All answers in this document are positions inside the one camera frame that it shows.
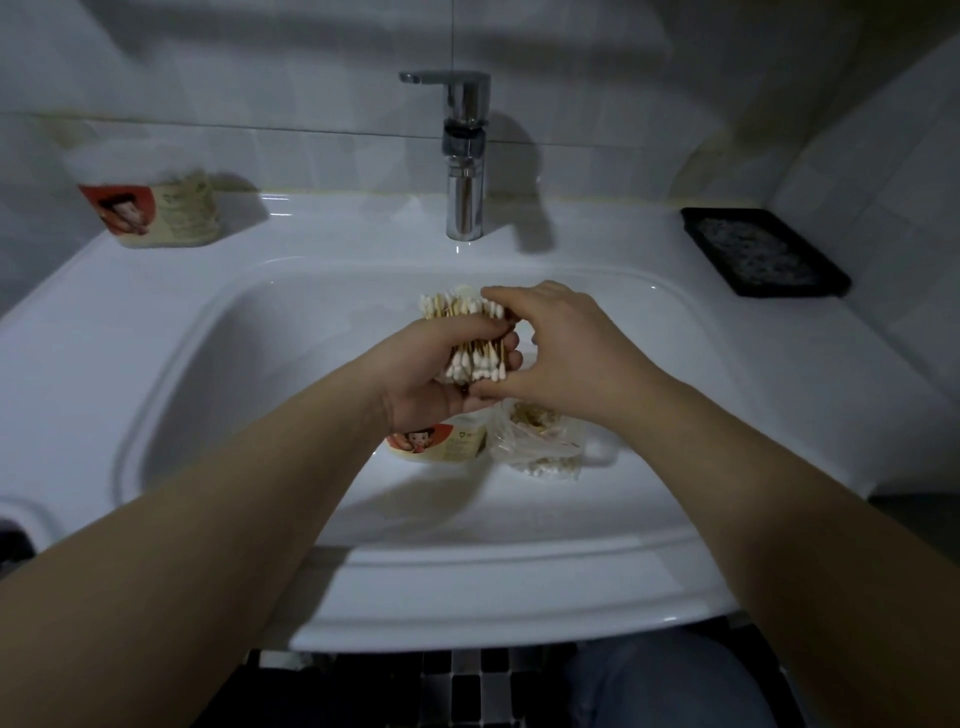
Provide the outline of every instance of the blue jeans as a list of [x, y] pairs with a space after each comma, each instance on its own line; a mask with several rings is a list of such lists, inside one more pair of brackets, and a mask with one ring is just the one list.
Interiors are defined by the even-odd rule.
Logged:
[[733, 654], [683, 629], [592, 643], [566, 676], [576, 728], [777, 728]]

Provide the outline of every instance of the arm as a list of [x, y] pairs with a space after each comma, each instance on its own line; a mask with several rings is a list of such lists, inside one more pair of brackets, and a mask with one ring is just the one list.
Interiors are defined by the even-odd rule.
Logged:
[[477, 394], [613, 429], [656, 471], [743, 607], [836, 725], [960, 725], [960, 570], [835, 480], [658, 369], [558, 283], [484, 295], [537, 364]]
[[189, 724], [379, 442], [486, 404], [432, 381], [451, 347], [506, 329], [415, 322], [0, 582], [5, 724]]

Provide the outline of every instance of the black soap dish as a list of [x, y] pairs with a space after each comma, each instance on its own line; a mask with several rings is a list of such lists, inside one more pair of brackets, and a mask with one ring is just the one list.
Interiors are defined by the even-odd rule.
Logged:
[[843, 296], [851, 280], [765, 209], [684, 207], [684, 229], [738, 296]]

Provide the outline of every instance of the white countertop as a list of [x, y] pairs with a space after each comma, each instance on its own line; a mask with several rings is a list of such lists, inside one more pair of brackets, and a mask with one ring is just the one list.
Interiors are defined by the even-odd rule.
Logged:
[[[271, 213], [205, 248], [130, 251], [105, 233], [0, 323], [0, 520], [40, 548], [121, 502], [120, 451], [211, 300], [259, 266], [405, 264], [512, 271], [604, 266], [665, 281], [735, 361], [751, 424], [866, 495], [936, 487], [960, 417], [836, 299], [736, 297], [662, 206], [501, 206], [459, 248], [444, 199], [264, 196]], [[225, 195], [243, 227], [253, 195]], [[385, 650], [539, 643], [704, 619], [735, 608], [702, 542], [318, 548], [265, 645]]]

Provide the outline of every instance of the wall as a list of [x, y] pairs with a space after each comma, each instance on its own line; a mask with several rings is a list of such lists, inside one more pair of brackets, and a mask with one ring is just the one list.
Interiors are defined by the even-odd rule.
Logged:
[[[858, 17], [830, 0], [9, 0], [0, 202], [68, 195], [44, 137], [175, 139], [222, 188], [440, 192], [441, 92], [396, 73], [456, 67], [493, 75], [492, 193], [762, 204]], [[89, 235], [77, 214], [39, 238], [5, 225], [0, 254], [63, 259]], [[8, 300], [46, 270], [3, 266]]]
[[920, 9], [871, 19], [882, 53], [857, 49], [771, 208], [850, 274], [860, 316], [960, 399], [960, 16]]

